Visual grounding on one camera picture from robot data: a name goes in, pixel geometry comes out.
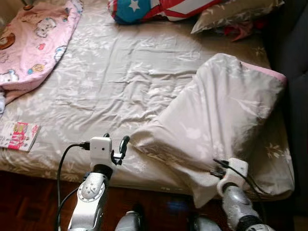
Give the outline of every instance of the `wooden floor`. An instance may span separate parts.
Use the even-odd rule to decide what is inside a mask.
[[[51,231],[57,210],[56,182],[0,171],[0,230]],[[62,195],[78,184],[63,182]],[[62,230],[66,230],[76,203],[69,199],[62,210]],[[134,204],[143,205],[148,231],[186,231],[187,218],[202,213],[229,231],[221,201],[212,200],[195,209],[190,196],[110,188],[105,208],[103,231],[113,231],[117,222]],[[281,203],[266,203],[268,224],[276,231],[294,231],[292,215]]]

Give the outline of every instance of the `pillowcase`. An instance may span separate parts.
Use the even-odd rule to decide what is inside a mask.
[[[192,34],[214,27],[228,26],[269,14],[283,5],[283,0],[230,0],[204,10],[192,29]]]
[[[217,194],[213,158],[247,160],[284,87],[282,74],[217,54],[130,142],[174,170],[201,207]]]
[[[221,0],[108,0],[108,10],[119,24],[166,17],[179,21],[201,13]]]

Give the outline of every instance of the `red white and blue pillow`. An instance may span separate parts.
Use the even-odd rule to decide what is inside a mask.
[[[109,0],[109,12],[119,24],[134,24],[166,17],[179,21],[194,16],[221,0]]]

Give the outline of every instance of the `wire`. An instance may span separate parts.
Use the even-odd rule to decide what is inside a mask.
[[[256,191],[256,189],[254,188],[253,184],[248,180],[247,177],[245,177],[242,173],[240,173],[239,171],[237,171],[236,169],[232,168],[231,166],[229,166],[228,164],[217,160],[217,159],[213,159],[216,163],[219,163],[221,166],[223,166],[224,168],[230,168],[232,171],[234,171],[236,174],[238,174],[239,176],[241,176],[246,183],[250,186],[250,188],[253,190],[254,194],[257,196],[259,202],[260,202],[260,206],[261,206],[261,210],[262,210],[262,218],[263,218],[263,222],[266,224],[267,223],[267,218],[266,218],[266,211],[265,211],[265,207],[264,204],[262,202],[261,196],[260,194]]]
[[[56,215],[56,219],[55,219],[55,223],[54,223],[54,230],[58,231],[59,230],[59,226],[60,226],[60,213],[61,213],[61,209],[64,205],[64,203],[67,201],[67,199],[72,196],[77,190],[78,188],[75,188],[74,190],[72,190],[69,195],[67,195],[62,202],[60,203],[59,207],[58,207],[58,211],[57,211],[57,215]]]
[[[59,167],[58,167],[58,172],[57,172],[57,193],[58,193],[58,208],[60,207],[61,205],[61,194],[60,194],[60,176],[61,176],[61,169],[62,169],[62,164],[63,164],[63,161],[64,161],[64,158],[68,152],[68,150],[70,150],[72,147],[82,147],[83,144],[77,144],[77,143],[74,143],[74,144],[71,144],[68,146],[68,148],[65,150],[65,152],[63,153],[62,155],[62,158],[60,160],[60,163],[59,163]],[[57,216],[58,218],[58,223],[60,225],[61,223],[61,219],[60,219],[60,216]]]
[[[267,195],[270,194],[270,193],[264,191],[263,189],[261,189],[261,187],[260,187],[259,185],[257,185],[257,183],[254,181],[253,177],[252,177],[250,174],[248,174],[248,177],[247,177],[247,178],[255,185],[255,187],[256,187],[257,189],[260,190],[260,192],[262,192],[262,193],[264,193],[264,194],[267,194]]]

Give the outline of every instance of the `metal robot arm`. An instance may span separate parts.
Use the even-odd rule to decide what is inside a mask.
[[[224,162],[247,176],[248,164],[245,161],[230,158]],[[222,196],[222,207],[227,215],[228,226],[234,231],[274,231],[264,224],[259,214],[253,209],[252,202],[241,189],[244,179],[228,168],[223,179],[217,184],[218,193]]]
[[[93,171],[77,191],[77,205],[68,226],[69,231],[99,231],[108,191],[108,182],[116,165],[125,157],[129,137],[120,144],[120,153],[112,150],[109,134],[90,140],[90,157]]]

